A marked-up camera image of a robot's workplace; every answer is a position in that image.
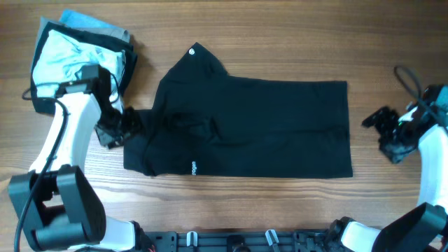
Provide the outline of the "black t-shirt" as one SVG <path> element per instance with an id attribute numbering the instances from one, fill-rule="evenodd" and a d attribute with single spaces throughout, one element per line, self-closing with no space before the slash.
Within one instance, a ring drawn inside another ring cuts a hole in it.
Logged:
<path id="1" fill-rule="evenodd" d="M 348 85 L 231 76 L 196 43 L 160 81 L 123 166 L 147 176 L 349 178 Z"/>

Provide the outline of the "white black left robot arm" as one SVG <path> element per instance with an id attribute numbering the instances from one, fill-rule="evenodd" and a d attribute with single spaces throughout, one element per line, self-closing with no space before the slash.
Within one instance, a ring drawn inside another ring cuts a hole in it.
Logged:
<path id="1" fill-rule="evenodd" d="M 35 88 L 22 98 L 52 103 L 55 113 L 42 150 L 23 175 L 13 176 L 8 194 L 18 217 L 14 251 L 25 237 L 33 251 L 145 251 L 151 241 L 138 223 L 108 217 L 84 175 L 90 135 L 126 136 L 123 115 L 113 108 L 111 88 L 63 83 L 52 94 Z"/>

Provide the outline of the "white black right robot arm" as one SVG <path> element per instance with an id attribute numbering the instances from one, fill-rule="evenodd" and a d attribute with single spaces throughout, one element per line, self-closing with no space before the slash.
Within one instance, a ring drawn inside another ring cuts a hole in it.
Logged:
<path id="1" fill-rule="evenodd" d="M 348 222 L 340 241 L 351 251 L 435 251 L 447 238 L 447 128 L 431 123 L 418 136 L 421 182 L 417 207 L 382 230 Z"/>

